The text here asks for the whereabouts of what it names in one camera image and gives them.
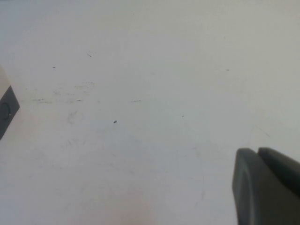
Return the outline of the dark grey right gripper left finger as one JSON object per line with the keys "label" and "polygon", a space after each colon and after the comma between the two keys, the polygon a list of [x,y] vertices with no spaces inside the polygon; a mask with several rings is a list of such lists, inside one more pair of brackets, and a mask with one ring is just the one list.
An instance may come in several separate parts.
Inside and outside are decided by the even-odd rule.
{"label": "dark grey right gripper left finger", "polygon": [[300,190],[288,189],[252,149],[236,152],[232,180],[239,225],[298,225]]}

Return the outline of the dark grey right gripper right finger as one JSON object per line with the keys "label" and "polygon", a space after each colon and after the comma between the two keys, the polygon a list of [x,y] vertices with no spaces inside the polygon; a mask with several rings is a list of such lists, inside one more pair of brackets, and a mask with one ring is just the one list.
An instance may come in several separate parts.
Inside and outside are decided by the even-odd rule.
{"label": "dark grey right gripper right finger", "polygon": [[300,189],[300,163],[271,148],[261,147],[258,155],[290,190]]}

